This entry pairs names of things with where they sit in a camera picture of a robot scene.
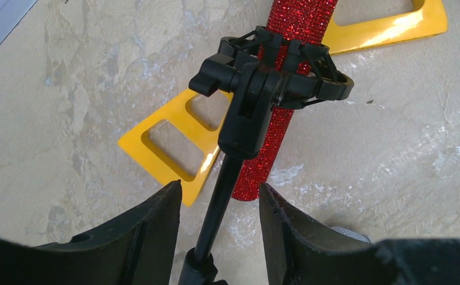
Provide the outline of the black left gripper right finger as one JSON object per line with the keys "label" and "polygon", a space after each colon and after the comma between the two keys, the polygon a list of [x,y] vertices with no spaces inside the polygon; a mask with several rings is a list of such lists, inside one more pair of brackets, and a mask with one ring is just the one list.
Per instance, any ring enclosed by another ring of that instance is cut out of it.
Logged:
{"label": "black left gripper right finger", "polygon": [[259,190],[269,284],[460,284],[460,239],[365,243]]}

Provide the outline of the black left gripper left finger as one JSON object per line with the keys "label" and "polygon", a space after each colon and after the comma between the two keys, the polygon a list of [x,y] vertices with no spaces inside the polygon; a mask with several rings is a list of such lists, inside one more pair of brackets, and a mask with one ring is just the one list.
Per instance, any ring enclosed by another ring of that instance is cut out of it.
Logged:
{"label": "black left gripper left finger", "polygon": [[181,200],[176,180],[67,243],[0,239],[0,284],[168,284]]}

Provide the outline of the black tripod shock-mount stand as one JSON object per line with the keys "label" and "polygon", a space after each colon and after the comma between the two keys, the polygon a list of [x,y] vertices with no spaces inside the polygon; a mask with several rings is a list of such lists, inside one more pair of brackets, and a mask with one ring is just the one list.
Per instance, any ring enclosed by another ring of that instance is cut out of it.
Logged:
{"label": "black tripod shock-mount stand", "polygon": [[225,156],[198,240],[185,257],[180,284],[214,284],[211,249],[243,163],[258,156],[273,108],[302,109],[345,100],[353,80],[337,70],[327,46],[287,40],[257,26],[242,37],[223,37],[189,88],[203,96],[233,94],[218,136]]}

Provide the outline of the red glitter microphone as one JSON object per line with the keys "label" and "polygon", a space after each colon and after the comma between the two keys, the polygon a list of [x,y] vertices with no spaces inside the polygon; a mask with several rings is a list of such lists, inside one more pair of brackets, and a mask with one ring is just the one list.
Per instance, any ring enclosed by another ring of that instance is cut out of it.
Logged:
{"label": "red glitter microphone", "polygon": [[[320,44],[336,5],[336,0],[274,1],[266,28],[287,40]],[[256,158],[244,162],[232,198],[254,201],[259,197],[259,187],[268,179],[293,113],[292,109],[273,109],[264,145]]]}

